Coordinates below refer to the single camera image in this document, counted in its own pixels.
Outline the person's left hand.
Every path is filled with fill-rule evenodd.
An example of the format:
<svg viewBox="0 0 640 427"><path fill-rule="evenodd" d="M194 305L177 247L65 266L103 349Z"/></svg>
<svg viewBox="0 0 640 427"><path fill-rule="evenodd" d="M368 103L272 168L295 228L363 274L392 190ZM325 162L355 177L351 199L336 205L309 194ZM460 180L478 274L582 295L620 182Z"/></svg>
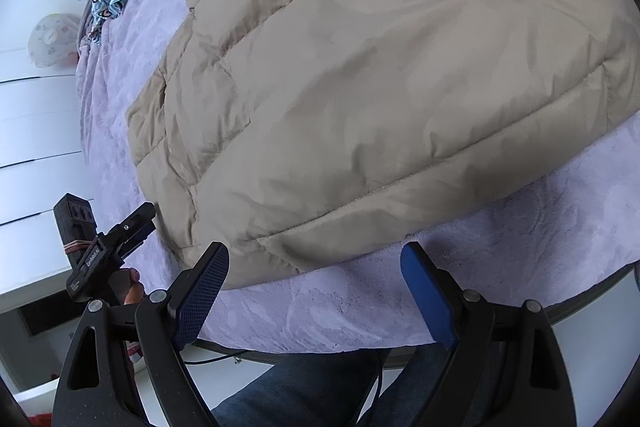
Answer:
<svg viewBox="0 0 640 427"><path fill-rule="evenodd" d="M110 285L122 305L136 305L143 300L144 286L134 268L120 269L110 277Z"/></svg>

